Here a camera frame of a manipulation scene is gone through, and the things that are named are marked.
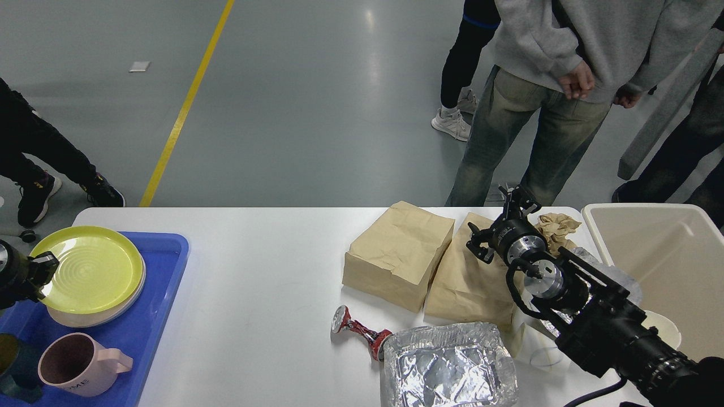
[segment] black pants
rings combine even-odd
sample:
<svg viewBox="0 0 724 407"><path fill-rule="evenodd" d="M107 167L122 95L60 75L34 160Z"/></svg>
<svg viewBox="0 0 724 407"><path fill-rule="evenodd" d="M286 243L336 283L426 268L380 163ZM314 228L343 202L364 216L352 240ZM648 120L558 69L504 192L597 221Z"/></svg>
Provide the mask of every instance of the black pants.
<svg viewBox="0 0 724 407"><path fill-rule="evenodd" d="M709 82L689 115L661 145L638 180L620 191L622 202L666 202L699 161L724 143L724 69ZM724 159L685 204L704 209L717 227L724 225Z"/></svg>
<svg viewBox="0 0 724 407"><path fill-rule="evenodd" d="M500 24L500 15L493 0L466 0L463 20L455 44L442 68L440 101L451 109L458 105L463 86L469 86L478 68L480 51L486 46Z"/></svg>
<svg viewBox="0 0 724 407"><path fill-rule="evenodd" d="M38 157L78 184L89 184L96 176L85 154L35 116L27 102L0 79L0 175L27 185L45 174L23 153Z"/></svg>

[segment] white table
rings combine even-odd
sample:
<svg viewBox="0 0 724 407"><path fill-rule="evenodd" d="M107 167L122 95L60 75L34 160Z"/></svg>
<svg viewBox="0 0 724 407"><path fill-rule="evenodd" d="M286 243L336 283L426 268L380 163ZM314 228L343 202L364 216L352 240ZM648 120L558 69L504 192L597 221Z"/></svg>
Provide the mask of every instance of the white table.
<svg viewBox="0 0 724 407"><path fill-rule="evenodd" d="M441 319L342 286L343 255L386 208L90 208L74 225L175 232L190 256L140 407L379 406L381 367L362 339L330 335L334 310L392 332ZM426 208L460 227L469 211ZM572 208L543 208L566 213ZM586 225L569 238L597 253ZM562 406L618 381L572 365L565 377L516 362L520 406ZM645 403L631 384L585 404Z"/></svg>

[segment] gray floor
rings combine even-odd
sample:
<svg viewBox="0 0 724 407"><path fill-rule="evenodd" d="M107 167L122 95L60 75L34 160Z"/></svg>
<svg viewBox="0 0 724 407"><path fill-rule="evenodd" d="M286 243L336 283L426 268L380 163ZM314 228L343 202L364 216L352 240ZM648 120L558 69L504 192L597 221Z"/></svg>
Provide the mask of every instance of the gray floor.
<svg viewBox="0 0 724 407"><path fill-rule="evenodd" d="M429 122L462 3L237 1L151 205L442 206L465 145ZM137 206L225 4L6 0L0 76ZM481 56L477 90L492 52ZM134 61L150 69L127 72ZM613 108L555 204L608 201L620 155L668 82L634 109ZM522 175L534 123L497 180ZM707 157L672 201L719 157ZM63 180L41 235L88 206ZM0 196L0 225L19 229L17 187L1 179Z"/></svg>

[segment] brown paper bag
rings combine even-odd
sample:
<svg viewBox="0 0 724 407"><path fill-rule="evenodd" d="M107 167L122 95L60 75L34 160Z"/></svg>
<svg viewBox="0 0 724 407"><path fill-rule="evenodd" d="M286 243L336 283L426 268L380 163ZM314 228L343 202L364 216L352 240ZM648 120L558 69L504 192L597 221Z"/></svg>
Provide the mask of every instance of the brown paper bag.
<svg viewBox="0 0 724 407"><path fill-rule="evenodd" d="M501 330L510 328L515 304L505 284L508 267L496 254L491 264L478 260L465 246L470 240L468 222L487 229L492 220L468 213L442 257L425 306L425 315L457 322L483 321ZM522 273L515 281L518 290Z"/></svg>
<svg viewBox="0 0 724 407"><path fill-rule="evenodd" d="M454 226L454 219L397 202L352 242L342 284L419 312Z"/></svg>

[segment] person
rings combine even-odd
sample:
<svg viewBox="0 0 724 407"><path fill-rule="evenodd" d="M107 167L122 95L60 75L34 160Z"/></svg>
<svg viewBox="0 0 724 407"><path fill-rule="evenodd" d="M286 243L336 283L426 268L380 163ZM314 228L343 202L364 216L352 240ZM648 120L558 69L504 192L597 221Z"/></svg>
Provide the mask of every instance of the person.
<svg viewBox="0 0 724 407"><path fill-rule="evenodd" d="M719 54L724 53L724 46ZM616 188L612 202L663 203L682 186L699 161L724 144L724 68L702 90L689 115L666 138L636 180ZM724 226L724 158L685 204L704 209L717 227Z"/></svg>
<svg viewBox="0 0 724 407"><path fill-rule="evenodd" d="M502 18L496 66L473 118L448 206L484 205L495 168L539 109L521 184L540 204L551 205L612 102L635 106L694 49L724 1L499 0L496 5Z"/></svg>
<svg viewBox="0 0 724 407"><path fill-rule="evenodd" d="M431 122L435 130L460 141L470 137L470 125L461 112L473 114L478 107L471 88L473 76L480 53L492 40L499 24L500 15L493 0L465 0L458 37L442 68L441 106Z"/></svg>
<svg viewBox="0 0 724 407"><path fill-rule="evenodd" d="M96 171L80 150L0 78L0 175L20 186L17 221L37 224L48 211L48 200L61 180L41 169L23 153L32 154L76 182L96 206L125 206L123 195Z"/></svg>

